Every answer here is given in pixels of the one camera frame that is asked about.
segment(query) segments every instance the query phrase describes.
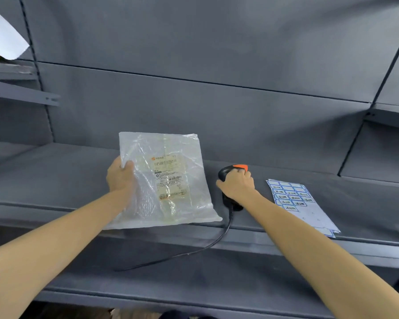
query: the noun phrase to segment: hand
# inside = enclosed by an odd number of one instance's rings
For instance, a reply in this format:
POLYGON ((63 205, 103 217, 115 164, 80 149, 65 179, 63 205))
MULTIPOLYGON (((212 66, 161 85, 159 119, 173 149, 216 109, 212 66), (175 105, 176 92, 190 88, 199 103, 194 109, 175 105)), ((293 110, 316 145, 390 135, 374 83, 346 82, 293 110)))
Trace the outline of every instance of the hand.
POLYGON ((216 182, 217 187, 223 193, 239 202, 239 200, 251 191, 254 191, 254 179, 251 177, 251 172, 245 172, 245 169, 233 169, 227 175, 225 181, 220 179, 216 182))
POLYGON ((121 168, 120 165, 121 158, 118 156, 108 168, 106 181, 108 182, 109 191, 128 190, 132 192, 135 186, 134 163, 133 161, 127 161, 124 168, 121 168))

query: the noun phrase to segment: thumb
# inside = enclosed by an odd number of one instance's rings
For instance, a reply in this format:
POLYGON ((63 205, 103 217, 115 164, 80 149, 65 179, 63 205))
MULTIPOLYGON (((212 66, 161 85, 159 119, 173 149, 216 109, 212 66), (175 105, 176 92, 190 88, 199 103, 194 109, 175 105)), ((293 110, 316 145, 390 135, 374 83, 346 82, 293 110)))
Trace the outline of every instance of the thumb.
POLYGON ((220 189, 222 189, 222 185, 223 185, 223 181, 220 180, 220 179, 218 179, 218 180, 216 181, 216 186, 219 187, 220 189))

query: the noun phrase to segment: black cable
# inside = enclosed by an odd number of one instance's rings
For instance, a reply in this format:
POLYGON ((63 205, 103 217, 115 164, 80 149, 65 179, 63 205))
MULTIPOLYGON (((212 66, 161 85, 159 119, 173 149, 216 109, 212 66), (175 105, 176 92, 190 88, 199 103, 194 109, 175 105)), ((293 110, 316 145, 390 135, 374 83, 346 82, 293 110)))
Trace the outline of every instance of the black cable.
POLYGON ((156 261, 152 261, 152 262, 148 262, 148 263, 143 263, 143 264, 132 266, 130 268, 125 268, 125 269, 121 269, 121 270, 114 270, 114 271, 115 272, 130 271, 130 270, 134 270, 134 269, 138 269, 138 268, 143 268, 145 266, 162 263, 162 262, 165 262, 165 261, 168 261, 168 260, 171 260, 171 259, 175 259, 176 257, 184 257, 184 256, 188 256, 188 255, 192 255, 192 254, 196 254, 196 253, 205 251, 208 248, 211 248, 211 247, 215 246, 218 242, 220 242, 222 240, 222 238, 226 235, 226 233, 228 232, 229 228, 231 227, 233 220, 234 220, 234 209, 233 209, 233 207, 230 207, 229 208, 229 223, 226 226, 226 228, 225 228, 224 232, 222 233, 222 235, 220 235, 219 238, 217 240, 215 240, 214 242, 212 242, 210 245, 207 245, 207 246, 205 246, 203 248, 200 248, 199 250, 192 251, 192 252, 186 252, 186 253, 180 253, 180 254, 173 255, 171 257, 166 257, 164 259, 160 259, 160 260, 156 260, 156 261))

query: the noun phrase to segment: forearm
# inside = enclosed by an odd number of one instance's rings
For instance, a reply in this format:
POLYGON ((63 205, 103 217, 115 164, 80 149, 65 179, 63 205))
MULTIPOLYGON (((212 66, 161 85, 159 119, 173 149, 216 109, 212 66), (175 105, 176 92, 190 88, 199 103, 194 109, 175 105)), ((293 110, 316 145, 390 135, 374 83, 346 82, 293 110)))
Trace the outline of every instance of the forearm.
POLYGON ((131 194, 113 191, 0 246, 0 317, 18 318, 37 293, 124 209, 127 197, 131 194))
POLYGON ((338 319, 399 318, 399 294, 339 245, 254 190, 239 202, 338 319))

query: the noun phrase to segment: plastic bag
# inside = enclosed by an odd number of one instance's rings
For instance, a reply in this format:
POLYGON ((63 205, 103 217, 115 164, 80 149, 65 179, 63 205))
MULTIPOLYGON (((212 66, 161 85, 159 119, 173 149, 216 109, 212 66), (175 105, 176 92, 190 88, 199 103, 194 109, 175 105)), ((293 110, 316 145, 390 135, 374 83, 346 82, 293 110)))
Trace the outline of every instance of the plastic bag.
POLYGON ((138 187, 106 229, 218 222, 196 134, 121 132, 121 165, 134 161, 138 187))

